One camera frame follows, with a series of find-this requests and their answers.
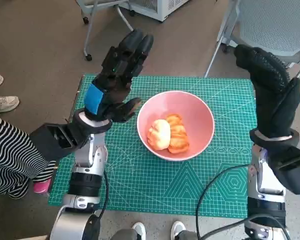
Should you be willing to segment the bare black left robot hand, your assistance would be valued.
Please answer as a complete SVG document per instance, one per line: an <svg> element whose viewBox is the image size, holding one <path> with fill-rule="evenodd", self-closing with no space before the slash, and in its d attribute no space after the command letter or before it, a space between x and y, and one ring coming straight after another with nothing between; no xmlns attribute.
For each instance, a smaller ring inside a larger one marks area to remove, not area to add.
<svg viewBox="0 0 300 240"><path fill-rule="evenodd" d="M84 112L93 121L128 121L141 103L139 97L124 102L132 80L137 77L154 43L154 36L135 29L118 46L111 46L101 64L102 70L91 82L84 99Z"/></svg>

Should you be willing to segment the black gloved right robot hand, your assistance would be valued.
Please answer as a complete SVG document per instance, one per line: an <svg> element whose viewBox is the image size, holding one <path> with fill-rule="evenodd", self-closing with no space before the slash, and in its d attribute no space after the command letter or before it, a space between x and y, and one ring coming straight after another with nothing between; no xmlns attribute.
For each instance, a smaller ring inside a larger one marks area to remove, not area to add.
<svg viewBox="0 0 300 240"><path fill-rule="evenodd" d="M300 103L300 79L291 79L284 63L261 48L239 44L234 55L255 89L257 130L269 139L290 136Z"/></svg>

